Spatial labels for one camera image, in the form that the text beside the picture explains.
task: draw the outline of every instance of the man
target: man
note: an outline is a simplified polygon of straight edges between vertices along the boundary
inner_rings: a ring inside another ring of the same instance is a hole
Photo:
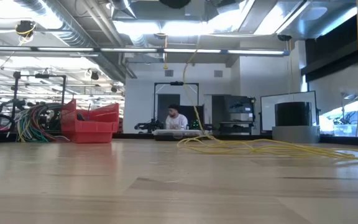
[[[179,113],[178,105],[168,107],[168,117],[165,121],[165,129],[187,129],[186,116]]]

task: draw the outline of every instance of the white shirt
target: white shirt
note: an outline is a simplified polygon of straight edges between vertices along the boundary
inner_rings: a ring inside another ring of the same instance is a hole
[[[176,118],[171,118],[169,115],[165,121],[166,129],[178,129],[180,130],[183,126],[184,129],[187,128],[187,118],[185,115],[179,114]]]

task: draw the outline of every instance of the black metal rack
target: black metal rack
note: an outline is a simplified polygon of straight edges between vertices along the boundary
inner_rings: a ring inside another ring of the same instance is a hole
[[[49,78],[49,77],[61,77],[63,78],[62,84],[62,105],[65,103],[65,92],[66,92],[66,75],[46,75],[46,74],[35,74],[35,75],[22,75],[20,72],[14,72],[13,77],[15,78],[14,92],[13,92],[13,106],[12,106],[12,118],[15,118],[16,113],[16,99],[17,99],[17,90],[19,89],[19,79],[21,77],[35,77],[35,78]]]

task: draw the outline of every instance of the dark hair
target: dark hair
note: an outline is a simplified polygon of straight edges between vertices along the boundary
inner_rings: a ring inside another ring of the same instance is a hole
[[[175,109],[179,111],[179,105],[169,105],[168,109]]]

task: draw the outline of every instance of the door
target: door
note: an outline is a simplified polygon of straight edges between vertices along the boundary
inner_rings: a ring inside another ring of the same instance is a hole
[[[168,107],[171,104],[180,105],[179,94],[158,94],[157,119],[164,123],[168,116]]]

